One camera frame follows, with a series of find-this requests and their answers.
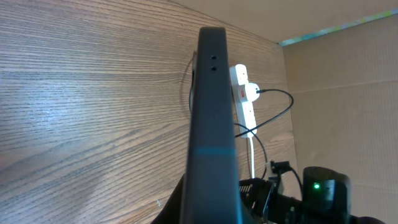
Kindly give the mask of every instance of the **power plug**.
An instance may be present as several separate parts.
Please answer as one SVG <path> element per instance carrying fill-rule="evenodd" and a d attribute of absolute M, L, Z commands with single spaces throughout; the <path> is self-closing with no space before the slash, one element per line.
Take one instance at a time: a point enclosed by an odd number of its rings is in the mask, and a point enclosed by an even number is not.
<path fill-rule="evenodd" d="M 254 116 L 253 101 L 258 99 L 260 94 L 257 93 L 259 87 L 255 83 L 249 83 L 248 71 L 246 66 L 238 64 L 229 68 L 231 78 L 232 93 L 234 96 L 236 115 L 238 123 L 252 129 L 256 127 L 256 117 Z M 239 127 L 240 133 L 247 131 Z M 253 137 L 252 133 L 242 135 L 243 138 Z"/>

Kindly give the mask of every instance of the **cardboard wall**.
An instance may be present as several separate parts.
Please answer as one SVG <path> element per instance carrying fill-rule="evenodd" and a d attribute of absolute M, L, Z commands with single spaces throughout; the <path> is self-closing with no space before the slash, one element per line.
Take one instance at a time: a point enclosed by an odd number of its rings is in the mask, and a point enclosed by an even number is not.
<path fill-rule="evenodd" d="M 398 220 L 398 16 L 284 48 L 298 169 L 347 174 L 352 213 Z"/>
<path fill-rule="evenodd" d="M 273 42 L 398 8 L 397 0 L 171 0 Z"/>

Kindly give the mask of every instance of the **white cable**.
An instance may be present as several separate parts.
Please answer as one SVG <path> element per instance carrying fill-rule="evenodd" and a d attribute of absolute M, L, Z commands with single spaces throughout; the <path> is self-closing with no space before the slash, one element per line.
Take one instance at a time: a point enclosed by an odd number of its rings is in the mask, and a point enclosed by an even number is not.
<path fill-rule="evenodd" d="M 253 138 L 250 137 L 250 147 L 251 147 L 251 178 L 254 178 L 254 147 L 253 147 Z"/>

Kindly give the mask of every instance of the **black cable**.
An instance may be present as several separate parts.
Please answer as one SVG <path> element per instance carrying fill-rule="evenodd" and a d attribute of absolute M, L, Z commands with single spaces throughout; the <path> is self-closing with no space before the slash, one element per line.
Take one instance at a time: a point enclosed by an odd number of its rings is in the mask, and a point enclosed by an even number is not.
<path fill-rule="evenodd" d="M 192 57 L 192 59 L 188 62 L 188 66 L 192 63 L 192 80 L 191 80 L 191 89 L 189 90 L 189 99 L 188 99 L 188 107 L 189 107 L 189 112 L 191 112 L 191 97 L 192 97 L 192 92 L 193 92 L 193 81 L 195 78 L 195 71 L 193 69 L 193 61 L 194 61 L 195 55 Z"/>
<path fill-rule="evenodd" d="M 249 128 L 243 126 L 242 124 L 239 124 L 239 123 L 234 123 L 234 124 L 235 124 L 235 125 L 238 125 L 238 126 L 240 126 L 240 127 L 242 127 L 242 128 L 245 128 L 245 129 L 249 130 Z M 257 139 L 257 141 L 260 143 L 262 152 L 264 153 L 264 158 L 265 158 L 265 160 L 266 160 L 266 164 L 265 164 L 265 167 L 264 167 L 264 172 L 262 173 L 262 177 L 261 177 L 261 179 L 264 179 L 264 177 L 266 176 L 266 173 L 267 173 L 267 162 L 268 162 L 266 149 L 265 149 L 264 145 L 262 144 L 262 142 L 260 141 L 260 139 L 258 138 L 258 136 L 257 136 L 256 134 L 254 134 L 253 131 L 250 131 L 250 132 L 254 135 L 254 137 L 255 137 L 255 138 Z"/>
<path fill-rule="evenodd" d="M 290 167 L 290 171 L 292 171 L 294 173 L 294 176 L 296 176 L 297 182 L 300 186 L 301 200 L 303 200 L 303 185 L 301 183 L 299 175 L 297 174 L 296 170 L 294 170 L 292 167 Z"/>
<path fill-rule="evenodd" d="M 278 92 L 281 92 L 281 93 L 285 93 L 286 95 L 288 95 L 288 96 L 290 97 L 290 105 L 289 105 L 285 110 L 283 110 L 283 111 L 280 112 L 278 115 L 276 115 L 275 117 L 273 117 L 273 118 L 271 118 L 271 119 L 268 119 L 267 121 L 265 121 L 265 122 L 263 122 L 263 123 L 257 125 L 256 127 L 252 128 L 252 129 L 248 129 L 247 131 L 245 131 L 245 132 L 243 132 L 243 133 L 241 133 L 241 134 L 235 135 L 236 138 L 237 138 L 237 137 L 240 137 L 240 136 L 242 136 L 242 135 L 244 135 L 244 134 L 247 134 L 247 133 L 249 133 L 249 132 L 252 132 L 252 131 L 254 131 L 254 130 L 260 128 L 261 126 L 263 126 L 263 125 L 265 125 L 265 124 L 267 124 L 267 123 L 270 123 L 271 121 L 275 120 L 276 118 L 282 116 L 284 113 L 288 112 L 288 110 L 293 106 L 293 103 L 294 103 L 293 96 L 292 96 L 290 93 L 288 93 L 288 92 L 286 92 L 286 91 L 284 91 L 284 90 L 278 90 L 278 89 L 258 90 L 257 93 L 265 93 L 265 92 L 267 92 L 267 91 L 278 91 Z"/>
<path fill-rule="evenodd" d="M 275 186 L 275 189 L 276 189 L 276 194 L 278 193 L 278 190 L 279 190 L 279 185 L 280 185 L 280 182 L 282 181 L 282 174 L 280 174 L 280 172 L 279 171 L 277 171 L 277 183 L 276 183 L 276 186 Z"/>

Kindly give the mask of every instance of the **power cord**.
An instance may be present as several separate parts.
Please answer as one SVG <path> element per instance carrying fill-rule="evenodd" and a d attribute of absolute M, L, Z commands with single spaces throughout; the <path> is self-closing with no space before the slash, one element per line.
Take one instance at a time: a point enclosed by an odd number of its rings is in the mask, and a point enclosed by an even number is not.
<path fill-rule="evenodd" d="M 278 176 L 278 182 L 275 187 L 276 191 L 278 191 L 282 174 L 284 174 L 288 171 L 292 171 L 294 173 L 294 176 L 297 179 L 299 186 L 300 186 L 301 198 L 303 198 L 303 185 L 301 183 L 301 180 L 300 180 L 299 175 L 297 174 L 296 170 L 294 170 L 293 167 L 290 166 L 289 161 L 284 161 L 284 162 L 271 161 L 271 169 L 272 169 L 272 172 L 277 174 L 277 176 Z"/>
<path fill-rule="evenodd" d="M 242 127 L 242 128 L 244 128 L 244 129 L 249 130 L 249 128 L 245 127 L 245 126 L 242 125 L 242 124 L 239 124 L 239 123 L 234 123 L 234 124 L 237 125 L 237 126 L 239 126 L 239 127 Z M 264 153 L 264 158 L 265 158 L 265 161 L 266 161 L 266 164 L 267 164 L 268 158 L 267 158 L 267 152 L 266 152 L 266 149 L 265 149 L 264 145 L 263 145 L 262 142 L 260 141 L 259 137 L 258 137 L 256 134 L 253 133 L 253 131 L 250 131 L 250 132 L 253 134 L 253 136 L 254 136 L 254 137 L 257 139 L 257 141 L 260 143 L 260 146 L 261 146 L 262 152 Z M 267 173 L 267 166 L 265 165 L 264 172 L 262 173 L 261 179 L 264 179 L 264 178 L 265 178 L 266 173 Z"/>
<path fill-rule="evenodd" d="M 289 105 L 285 110 L 283 110 L 282 112 L 280 112 L 279 114 L 277 114 L 276 116 L 274 116 L 273 118 L 268 119 L 267 121 L 265 121 L 265 122 L 263 122 L 263 123 L 257 125 L 256 127 L 252 128 L 252 129 L 248 129 L 247 131 L 245 131 L 245 132 L 243 132 L 243 133 L 241 133 L 241 134 L 235 135 L 236 138 L 237 138 L 237 137 L 240 137 L 240 136 L 242 136 L 242 135 L 244 135 L 244 134 L 250 133 L 250 132 L 252 132 L 252 131 L 254 131 L 254 130 L 260 128 L 261 126 L 263 126 L 263 125 L 265 125 L 265 124 L 267 124 L 267 123 L 270 123 L 271 121 L 273 121 L 273 120 L 277 119 L 278 117 L 282 116 L 284 113 L 288 112 L 288 110 L 293 106 L 293 103 L 294 103 L 293 96 L 292 96 L 290 93 L 288 93 L 288 92 L 286 92 L 286 91 L 284 91 L 284 90 L 267 89 L 267 90 L 258 90 L 257 93 L 265 93 L 265 92 L 267 92 L 267 91 L 278 91 L 278 92 L 281 92 L 281 93 L 285 93 L 286 95 L 288 95 L 288 96 L 290 97 L 290 105 Z"/>

